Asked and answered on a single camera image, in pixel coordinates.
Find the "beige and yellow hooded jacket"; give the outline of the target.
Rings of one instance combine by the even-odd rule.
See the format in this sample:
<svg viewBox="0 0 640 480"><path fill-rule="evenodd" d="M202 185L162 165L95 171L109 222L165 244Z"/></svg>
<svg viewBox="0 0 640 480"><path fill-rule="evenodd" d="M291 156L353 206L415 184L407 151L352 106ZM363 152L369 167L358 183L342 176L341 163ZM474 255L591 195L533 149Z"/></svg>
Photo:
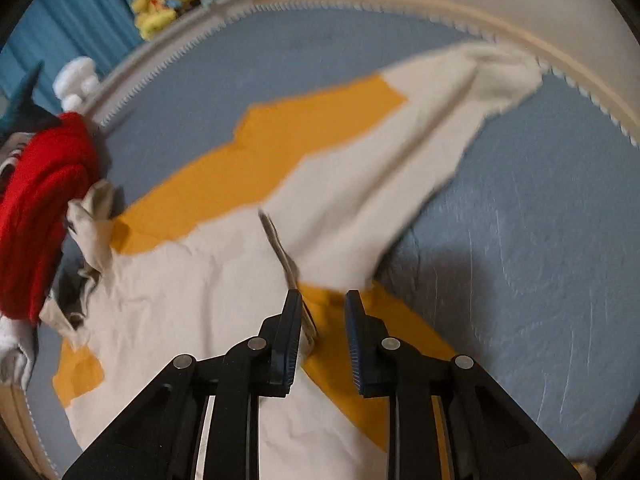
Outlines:
<svg viewBox="0 0 640 480"><path fill-rule="evenodd" d="M93 185L66 218L85 259L81 322L49 300L63 338L53 385L81 448L179 354L219 356L283 306L293 273L317 333L292 394L260 404L269 479L378 479L380 401L350 379L338 297L418 344L435 334L373 283L386 250L456 172L478 130L541 85L533 55L465 42L341 86L252 107L233 140L113 217Z"/></svg>

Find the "white folded quilt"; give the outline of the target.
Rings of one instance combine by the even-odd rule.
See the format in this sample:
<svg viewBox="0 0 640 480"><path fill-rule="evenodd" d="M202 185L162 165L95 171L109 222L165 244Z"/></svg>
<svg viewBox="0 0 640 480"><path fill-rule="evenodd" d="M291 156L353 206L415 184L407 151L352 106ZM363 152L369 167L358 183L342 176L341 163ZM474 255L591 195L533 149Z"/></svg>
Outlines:
<svg viewBox="0 0 640 480"><path fill-rule="evenodd" d="M36 360L35 329L27 321L0 320L0 375L2 385L28 388Z"/></svg>

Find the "red folded blanket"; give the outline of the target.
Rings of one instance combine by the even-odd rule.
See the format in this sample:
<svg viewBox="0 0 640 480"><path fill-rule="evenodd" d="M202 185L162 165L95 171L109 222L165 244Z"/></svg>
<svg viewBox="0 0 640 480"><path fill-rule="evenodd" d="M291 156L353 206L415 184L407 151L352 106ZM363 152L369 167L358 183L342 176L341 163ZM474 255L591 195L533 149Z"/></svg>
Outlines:
<svg viewBox="0 0 640 480"><path fill-rule="evenodd" d="M68 203L101 177L84 118L60 119L26 145L1 201L1 313L32 325L61 259Z"/></svg>

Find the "white plush toy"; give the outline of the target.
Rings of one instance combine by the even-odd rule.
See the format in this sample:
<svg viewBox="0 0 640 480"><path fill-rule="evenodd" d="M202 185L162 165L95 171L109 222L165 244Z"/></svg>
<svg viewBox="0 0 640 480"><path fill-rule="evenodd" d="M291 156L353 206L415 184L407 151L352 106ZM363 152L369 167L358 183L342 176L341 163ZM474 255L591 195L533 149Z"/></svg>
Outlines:
<svg viewBox="0 0 640 480"><path fill-rule="evenodd" d="M80 56L61 68L54 78L52 89L63 112L76 112L99 84L96 62L88 56Z"/></svg>

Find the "teal shark plush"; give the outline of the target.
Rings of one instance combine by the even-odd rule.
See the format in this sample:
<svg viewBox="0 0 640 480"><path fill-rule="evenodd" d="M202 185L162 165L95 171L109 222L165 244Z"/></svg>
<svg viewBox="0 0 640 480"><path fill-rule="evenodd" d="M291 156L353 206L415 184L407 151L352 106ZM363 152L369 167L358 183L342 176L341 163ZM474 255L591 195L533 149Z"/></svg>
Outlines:
<svg viewBox="0 0 640 480"><path fill-rule="evenodd" d="M38 133L62 124L61 119L35 103L32 95L43 69L37 63L21 80L9 98L6 112L1 117L1 142L14 133Z"/></svg>

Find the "yellow plush toys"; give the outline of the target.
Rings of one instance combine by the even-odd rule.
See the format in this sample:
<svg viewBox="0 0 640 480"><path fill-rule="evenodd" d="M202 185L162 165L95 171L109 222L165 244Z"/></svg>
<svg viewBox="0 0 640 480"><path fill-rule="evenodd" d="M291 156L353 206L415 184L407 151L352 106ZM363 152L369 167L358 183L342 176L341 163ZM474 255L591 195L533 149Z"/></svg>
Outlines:
<svg viewBox="0 0 640 480"><path fill-rule="evenodd" d="M132 0L134 26L144 41L152 40L200 0Z"/></svg>

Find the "blue curtain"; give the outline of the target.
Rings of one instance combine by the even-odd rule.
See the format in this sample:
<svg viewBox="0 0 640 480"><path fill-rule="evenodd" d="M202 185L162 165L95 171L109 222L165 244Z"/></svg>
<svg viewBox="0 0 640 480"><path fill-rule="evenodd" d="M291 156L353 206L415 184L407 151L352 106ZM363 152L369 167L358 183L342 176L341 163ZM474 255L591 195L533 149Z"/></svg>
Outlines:
<svg viewBox="0 0 640 480"><path fill-rule="evenodd" d="M10 96L37 63L35 102L58 113L52 86L62 67L88 56L103 78L142 44L132 0L32 0L1 50L1 92Z"/></svg>

